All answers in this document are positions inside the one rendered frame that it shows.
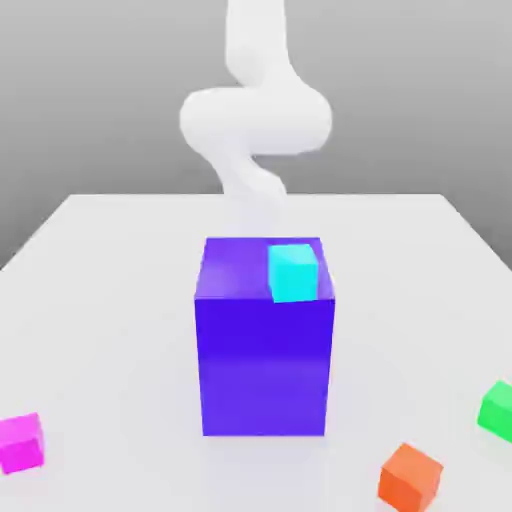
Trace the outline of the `small cyan cube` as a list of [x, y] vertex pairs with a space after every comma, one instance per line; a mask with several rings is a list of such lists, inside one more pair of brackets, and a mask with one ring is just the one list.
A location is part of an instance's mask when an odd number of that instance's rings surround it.
[[309, 244], [268, 248], [268, 283], [276, 303], [317, 299], [319, 264]]

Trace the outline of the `small orange cube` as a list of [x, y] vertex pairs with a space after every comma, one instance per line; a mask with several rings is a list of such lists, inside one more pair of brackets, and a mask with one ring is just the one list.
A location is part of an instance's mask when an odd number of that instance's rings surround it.
[[402, 443], [381, 467], [378, 497], [398, 512], [425, 512], [436, 497], [444, 467]]

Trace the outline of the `small green cube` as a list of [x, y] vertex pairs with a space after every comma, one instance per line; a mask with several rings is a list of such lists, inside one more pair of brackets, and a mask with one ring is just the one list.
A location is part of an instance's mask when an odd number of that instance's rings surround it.
[[512, 443], [512, 385], [498, 380], [484, 395], [477, 424]]

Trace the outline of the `small magenta cube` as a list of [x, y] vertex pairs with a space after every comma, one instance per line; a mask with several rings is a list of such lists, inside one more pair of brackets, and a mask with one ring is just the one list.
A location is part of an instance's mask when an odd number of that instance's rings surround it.
[[37, 413], [0, 420], [0, 469], [5, 475], [44, 465], [44, 436]]

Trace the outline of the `large purple box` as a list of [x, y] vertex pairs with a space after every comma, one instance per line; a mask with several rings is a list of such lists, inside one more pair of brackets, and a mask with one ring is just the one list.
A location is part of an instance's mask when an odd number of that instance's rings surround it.
[[195, 325], [206, 436], [321, 436], [325, 432], [335, 292], [322, 242], [317, 298], [274, 301], [268, 252], [287, 238], [205, 241]]

